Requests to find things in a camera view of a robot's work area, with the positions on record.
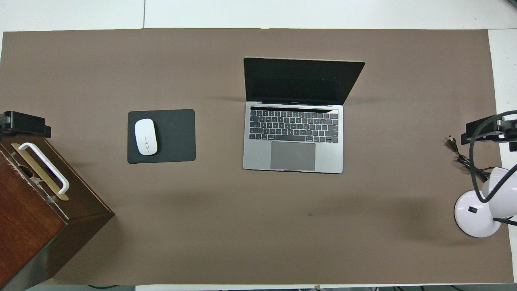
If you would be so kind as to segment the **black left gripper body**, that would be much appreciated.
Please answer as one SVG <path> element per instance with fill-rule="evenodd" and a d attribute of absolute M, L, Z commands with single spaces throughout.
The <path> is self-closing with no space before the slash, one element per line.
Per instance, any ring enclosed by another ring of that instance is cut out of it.
<path fill-rule="evenodd" d="M 4 112 L 4 135 L 46 136 L 46 120 L 42 117 L 18 111 Z"/>

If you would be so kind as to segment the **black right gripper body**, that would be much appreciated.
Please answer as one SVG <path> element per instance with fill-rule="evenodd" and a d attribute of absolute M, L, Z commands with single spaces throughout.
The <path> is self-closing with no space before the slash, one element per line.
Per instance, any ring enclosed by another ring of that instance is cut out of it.
<path fill-rule="evenodd" d="M 497 114 L 472 121 L 465 125 L 465 134 L 476 141 L 516 142 L 516 120 L 507 120 L 505 114 Z"/>

